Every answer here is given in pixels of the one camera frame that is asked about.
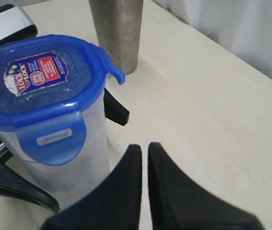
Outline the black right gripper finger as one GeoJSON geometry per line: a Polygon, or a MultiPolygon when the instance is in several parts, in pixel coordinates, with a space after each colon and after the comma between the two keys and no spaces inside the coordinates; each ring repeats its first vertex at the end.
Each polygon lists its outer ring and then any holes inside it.
{"type": "Polygon", "coordinates": [[[89,195],[48,218],[43,230],[137,230],[142,201],[142,150],[127,147],[109,176],[89,195]]]}
{"type": "Polygon", "coordinates": [[[126,125],[129,121],[130,112],[118,102],[105,88],[104,92],[105,117],[119,125],[126,125]]]}
{"type": "Polygon", "coordinates": [[[255,215],[195,183],[158,142],[148,148],[148,192],[154,230],[264,229],[255,215]]]}

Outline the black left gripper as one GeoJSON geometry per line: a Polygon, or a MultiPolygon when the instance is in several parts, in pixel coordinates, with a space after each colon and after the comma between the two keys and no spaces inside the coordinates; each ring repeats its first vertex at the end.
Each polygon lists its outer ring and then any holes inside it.
{"type": "Polygon", "coordinates": [[[58,213],[60,207],[54,197],[8,167],[7,161],[11,157],[12,153],[0,140],[0,196],[27,201],[58,213]]]}

